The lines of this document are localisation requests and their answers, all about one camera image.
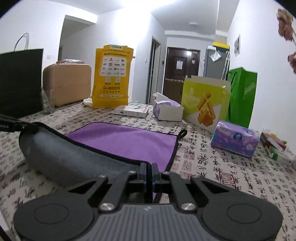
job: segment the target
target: gray cloth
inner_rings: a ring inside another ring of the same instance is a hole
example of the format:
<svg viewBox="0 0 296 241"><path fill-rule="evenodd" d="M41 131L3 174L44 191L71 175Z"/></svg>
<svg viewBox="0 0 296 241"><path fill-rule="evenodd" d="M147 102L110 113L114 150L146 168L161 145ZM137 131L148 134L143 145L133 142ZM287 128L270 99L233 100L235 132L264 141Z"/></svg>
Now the gray cloth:
<svg viewBox="0 0 296 241"><path fill-rule="evenodd" d="M100 174L111 179L123 172L139 170L139 166L76 146L43 127L39 127L37 134L22 134L20 148L32 168L62 186L71 186Z"/></svg>

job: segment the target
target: tablecloth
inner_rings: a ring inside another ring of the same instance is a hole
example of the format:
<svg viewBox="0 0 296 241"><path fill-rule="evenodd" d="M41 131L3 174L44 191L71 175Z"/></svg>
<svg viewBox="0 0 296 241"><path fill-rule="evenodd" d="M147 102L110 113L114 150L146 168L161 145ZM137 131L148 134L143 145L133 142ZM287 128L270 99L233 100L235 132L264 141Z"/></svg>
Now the tablecloth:
<svg viewBox="0 0 296 241"><path fill-rule="evenodd" d="M212 134L198 126L185 120L158 121L152 114L152 106L131 105L148 107L149 115L145 119L114 115L111 109L92 109L75 103L58 108L50 115L37 113L23 120L43 122L63 134L94 121L171 134L187 129L188 134L179 142L171 172L180 174L182 178L204 176L274 203L284 217L276 240L296 241L296 174L292 167L272 161L261 144L252 160L212 148ZM0 210L12 231L13 214L20 205L61 188L25 162L18 145L18 135L0 132ZM168 197L163 195L161 202L168 203Z"/></svg>

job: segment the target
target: white box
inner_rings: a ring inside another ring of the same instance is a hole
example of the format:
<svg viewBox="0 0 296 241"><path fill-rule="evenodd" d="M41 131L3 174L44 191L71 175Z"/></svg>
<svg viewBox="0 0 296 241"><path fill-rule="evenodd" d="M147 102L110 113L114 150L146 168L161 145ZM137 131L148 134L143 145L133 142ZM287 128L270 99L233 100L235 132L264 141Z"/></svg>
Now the white box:
<svg viewBox="0 0 296 241"><path fill-rule="evenodd" d="M153 105L153 113L161 121L182 121L184 108L176 101L168 97L155 93L156 97Z"/></svg>
<svg viewBox="0 0 296 241"><path fill-rule="evenodd" d="M137 106L128 106L121 105L114 110L116 115L128 115L145 118L148 115L149 109L147 107L137 107Z"/></svg>

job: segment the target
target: silver screw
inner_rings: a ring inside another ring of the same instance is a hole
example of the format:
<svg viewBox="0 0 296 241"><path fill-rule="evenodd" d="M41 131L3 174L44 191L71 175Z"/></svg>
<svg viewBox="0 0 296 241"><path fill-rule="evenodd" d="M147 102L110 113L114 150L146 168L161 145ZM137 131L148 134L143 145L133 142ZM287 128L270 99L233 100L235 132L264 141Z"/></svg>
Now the silver screw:
<svg viewBox="0 0 296 241"><path fill-rule="evenodd" d="M102 203L102 204L100 205L100 209L102 209L102 210L104 210L104 211L111 211L111 210L113 210L114 208L115 208L114 204L112 204L112 203L108 203L108 202L106 202L106 203Z"/></svg>
<svg viewBox="0 0 296 241"><path fill-rule="evenodd" d="M181 205L181 208L184 211L192 211L193 209L195 209L195 205L193 203L187 202L187 203L183 203Z"/></svg>

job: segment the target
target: refrigerator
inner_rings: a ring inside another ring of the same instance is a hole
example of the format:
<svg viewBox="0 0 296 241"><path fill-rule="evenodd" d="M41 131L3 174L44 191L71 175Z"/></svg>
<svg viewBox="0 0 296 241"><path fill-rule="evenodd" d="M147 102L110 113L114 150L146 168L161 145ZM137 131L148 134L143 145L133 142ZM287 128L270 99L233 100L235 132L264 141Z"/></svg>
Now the refrigerator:
<svg viewBox="0 0 296 241"><path fill-rule="evenodd" d="M220 51L221 58L213 62L210 56L214 53L215 50L206 49L203 76L208 78L221 79L227 54Z"/></svg>

